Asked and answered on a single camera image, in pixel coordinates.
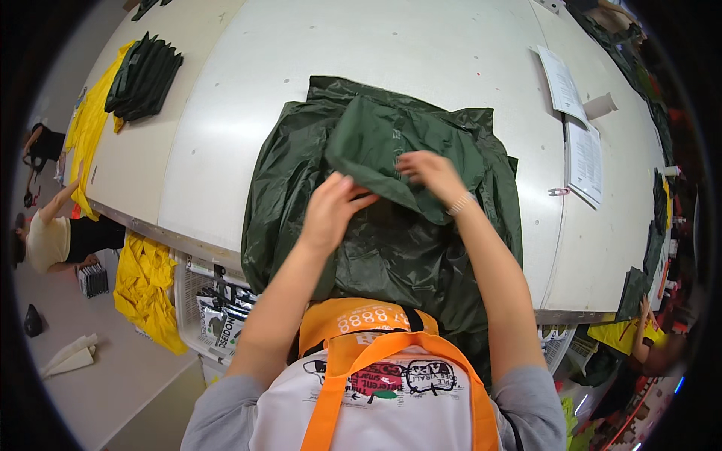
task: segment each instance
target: person in black clothing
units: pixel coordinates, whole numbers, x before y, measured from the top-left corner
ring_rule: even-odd
[[[22,149],[22,162],[30,166],[30,174],[27,177],[27,185],[25,186],[25,198],[30,197],[32,202],[32,194],[30,192],[30,182],[32,181],[32,174],[35,173],[35,178],[45,167],[48,160],[57,162],[60,158],[60,154],[63,151],[63,143],[65,142],[65,134],[52,131],[42,123],[36,123],[32,130],[25,135],[25,145]]]

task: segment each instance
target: plastic crate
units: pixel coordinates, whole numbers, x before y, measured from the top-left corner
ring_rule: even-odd
[[[586,377],[586,365],[598,348],[599,342],[593,338],[574,337],[567,349],[570,360],[581,370],[584,377]]]
[[[196,293],[205,286],[213,286],[213,279],[186,269],[187,255],[175,252],[175,318],[178,334],[189,348],[201,355],[228,366],[235,351],[216,348],[213,340],[201,333],[201,314],[196,303]]]
[[[569,348],[569,344],[574,338],[574,332],[576,332],[576,330],[577,326],[569,325],[567,326],[567,335],[564,338],[551,340],[546,343],[545,349],[547,352],[544,358],[547,360],[547,368],[550,373],[554,374],[554,372],[557,371],[564,354],[567,352],[567,348]]]

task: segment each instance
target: bracelet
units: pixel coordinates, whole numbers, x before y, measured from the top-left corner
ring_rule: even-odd
[[[461,210],[464,209],[464,207],[471,201],[474,201],[474,197],[471,195],[471,193],[466,192],[462,197],[460,197],[459,200],[453,203],[451,208],[449,210],[446,210],[446,213],[449,214],[449,216],[456,216],[457,214],[461,213]]]

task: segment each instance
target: paper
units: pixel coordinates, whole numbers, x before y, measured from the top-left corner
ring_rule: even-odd
[[[601,139],[593,126],[585,130],[577,121],[566,121],[567,186],[594,209],[602,199]]]
[[[584,113],[584,105],[579,99],[579,92],[569,68],[548,49],[540,45],[537,48],[539,49],[541,64],[544,66],[544,73],[547,75],[547,81],[549,82],[549,91],[552,92],[552,107],[556,111],[574,116],[584,122],[586,128],[590,128],[586,113]]]

